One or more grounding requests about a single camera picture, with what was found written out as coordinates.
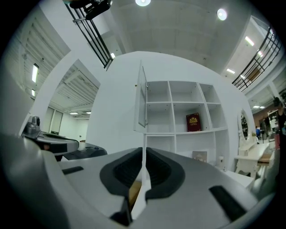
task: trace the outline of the person in blue shirt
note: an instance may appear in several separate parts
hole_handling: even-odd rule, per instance
[[[255,128],[256,128],[256,137],[259,138],[260,137],[260,129],[258,129],[257,126],[255,126]]]

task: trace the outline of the black metal railing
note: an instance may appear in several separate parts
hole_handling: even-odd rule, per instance
[[[111,64],[113,58],[108,51],[100,33],[97,30],[94,22],[92,20],[85,19],[85,12],[83,8],[73,9],[66,4],[66,7],[70,14],[72,15],[73,22],[77,24],[81,33],[84,35],[85,39],[88,41],[90,47],[97,55],[98,59],[103,64],[104,68],[108,68]]]
[[[247,89],[272,64],[281,47],[279,37],[269,27],[260,48],[232,84],[241,91]]]

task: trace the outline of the gold crown emblem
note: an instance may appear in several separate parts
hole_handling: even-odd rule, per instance
[[[197,118],[194,118],[194,117],[192,117],[192,118],[189,120],[189,123],[197,123],[197,122],[198,122]]]

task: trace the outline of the white bookshelf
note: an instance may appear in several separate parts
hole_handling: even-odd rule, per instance
[[[228,130],[213,85],[186,81],[147,82],[146,146],[192,157],[207,151],[207,162],[229,154]],[[186,116],[199,113],[201,130],[187,131]]]

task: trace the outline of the brown wall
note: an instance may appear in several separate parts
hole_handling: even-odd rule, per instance
[[[254,114],[253,119],[254,119],[255,126],[259,127],[259,120],[267,118],[268,117],[267,112],[270,112],[271,110],[277,110],[277,107],[274,107],[274,105],[272,104],[272,105],[264,108],[262,111]]]

